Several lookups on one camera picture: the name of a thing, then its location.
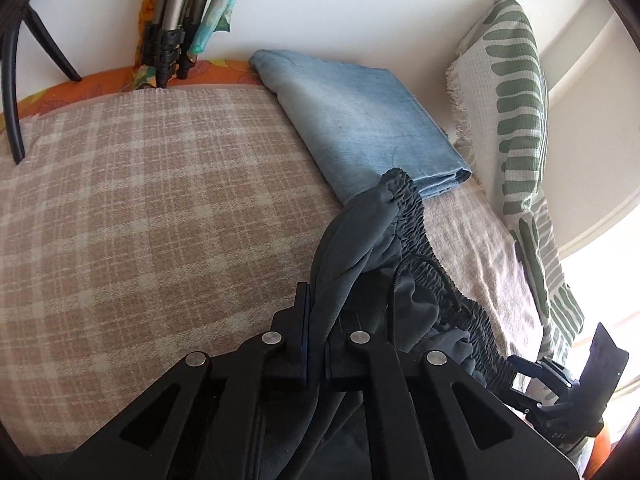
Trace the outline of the green white patterned pillow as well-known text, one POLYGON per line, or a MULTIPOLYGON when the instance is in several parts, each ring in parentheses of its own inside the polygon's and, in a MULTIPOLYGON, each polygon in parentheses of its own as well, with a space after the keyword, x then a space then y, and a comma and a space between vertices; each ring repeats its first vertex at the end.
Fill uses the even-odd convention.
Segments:
POLYGON ((515 240, 542 326, 538 354, 564 364, 585 317, 564 278, 542 181, 548 90, 533 27, 516 0, 495 3, 457 47, 447 89, 454 146, 515 240))

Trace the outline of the dark navy pants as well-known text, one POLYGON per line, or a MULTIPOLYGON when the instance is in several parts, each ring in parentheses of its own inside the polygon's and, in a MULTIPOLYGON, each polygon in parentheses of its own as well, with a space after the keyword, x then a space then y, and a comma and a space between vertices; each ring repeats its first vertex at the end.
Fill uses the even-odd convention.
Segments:
POLYGON ((398 350, 442 350, 492 393, 513 382, 515 370, 498 351, 488 314, 457 289, 435 256, 420 194, 404 170, 387 171, 326 228, 310 288, 311 390, 268 406, 260 478, 369 478, 361 393, 332 392, 320 382, 323 346, 345 312, 383 336, 393 311, 398 350))

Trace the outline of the folded silver tripod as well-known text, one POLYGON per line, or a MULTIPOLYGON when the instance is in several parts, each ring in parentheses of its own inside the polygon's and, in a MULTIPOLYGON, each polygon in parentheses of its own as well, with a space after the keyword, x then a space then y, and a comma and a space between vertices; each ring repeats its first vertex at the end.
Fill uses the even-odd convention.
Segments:
POLYGON ((188 50, 204 16, 207 0, 148 0, 151 17, 143 23, 137 88, 165 88, 189 76, 195 62, 188 50))

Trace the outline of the beige plaid bed blanket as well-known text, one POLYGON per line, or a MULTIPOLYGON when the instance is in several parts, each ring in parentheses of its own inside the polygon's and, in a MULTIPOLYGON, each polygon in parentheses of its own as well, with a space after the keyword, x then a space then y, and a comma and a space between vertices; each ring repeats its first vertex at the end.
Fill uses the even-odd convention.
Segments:
POLYGON ((474 181, 422 198, 378 170, 340 202, 261 86, 125 93, 24 119, 1 154, 1 421, 29 456, 70 452, 187 353, 266 330, 296 285, 323 339, 349 299, 367 330, 404 259, 401 347, 442 299, 480 312, 500 353, 541 338, 514 241, 474 181))

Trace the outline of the folded light blue jeans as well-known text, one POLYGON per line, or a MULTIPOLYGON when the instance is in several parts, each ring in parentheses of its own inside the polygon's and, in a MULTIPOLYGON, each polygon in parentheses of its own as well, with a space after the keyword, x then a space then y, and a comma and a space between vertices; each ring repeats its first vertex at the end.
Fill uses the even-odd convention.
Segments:
POLYGON ((258 50, 250 66, 341 203, 395 168, 423 198, 469 179, 471 169, 446 133, 389 70, 288 50, 258 50))

